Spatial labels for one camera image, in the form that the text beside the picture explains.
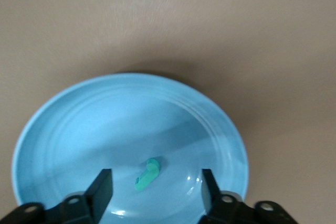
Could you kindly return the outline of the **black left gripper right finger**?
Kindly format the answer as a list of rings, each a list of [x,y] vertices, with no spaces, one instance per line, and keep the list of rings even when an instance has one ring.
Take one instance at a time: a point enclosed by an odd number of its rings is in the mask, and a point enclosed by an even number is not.
[[[240,195],[220,190],[211,169],[202,170],[201,192],[205,208],[201,223],[297,223],[276,202],[258,201],[250,207]]]

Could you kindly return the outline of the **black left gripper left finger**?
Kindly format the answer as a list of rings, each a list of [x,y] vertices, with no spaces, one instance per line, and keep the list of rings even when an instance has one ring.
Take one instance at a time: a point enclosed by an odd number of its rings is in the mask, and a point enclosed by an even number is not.
[[[50,209],[39,202],[23,204],[8,213],[4,223],[99,223],[112,194],[112,170],[103,169],[83,194]]]

